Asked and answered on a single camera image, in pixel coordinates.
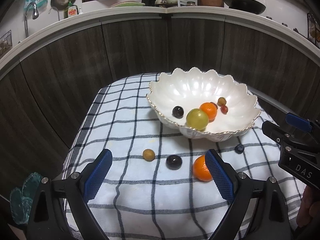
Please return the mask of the person's right hand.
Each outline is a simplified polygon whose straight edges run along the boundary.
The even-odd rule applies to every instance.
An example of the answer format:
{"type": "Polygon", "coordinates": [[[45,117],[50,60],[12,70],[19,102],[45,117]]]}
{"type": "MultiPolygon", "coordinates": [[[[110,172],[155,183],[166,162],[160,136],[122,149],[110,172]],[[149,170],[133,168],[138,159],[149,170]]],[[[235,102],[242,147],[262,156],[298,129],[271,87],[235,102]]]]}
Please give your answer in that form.
{"type": "Polygon", "coordinates": [[[298,227],[302,228],[319,213],[319,196],[309,186],[306,186],[303,192],[301,205],[296,218],[298,227]]]}

